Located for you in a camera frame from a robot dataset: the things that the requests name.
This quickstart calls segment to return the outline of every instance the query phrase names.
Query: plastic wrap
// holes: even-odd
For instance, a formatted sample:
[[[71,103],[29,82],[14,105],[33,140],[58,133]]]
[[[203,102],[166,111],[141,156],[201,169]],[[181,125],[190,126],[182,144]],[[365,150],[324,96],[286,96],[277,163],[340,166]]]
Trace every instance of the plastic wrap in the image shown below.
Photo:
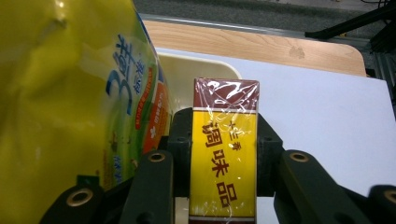
[[[189,223],[255,223],[259,82],[196,78]]]
[[[0,222],[77,183],[110,189],[167,134],[166,82],[130,0],[0,7]]]

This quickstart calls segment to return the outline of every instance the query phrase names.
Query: wooden edge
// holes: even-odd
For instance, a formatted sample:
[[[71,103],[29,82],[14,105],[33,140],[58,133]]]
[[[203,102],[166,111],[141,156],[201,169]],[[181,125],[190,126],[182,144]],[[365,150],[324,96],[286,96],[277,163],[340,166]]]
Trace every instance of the wooden edge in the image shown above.
[[[144,21],[155,47],[366,77],[361,53],[348,45],[159,21]]]

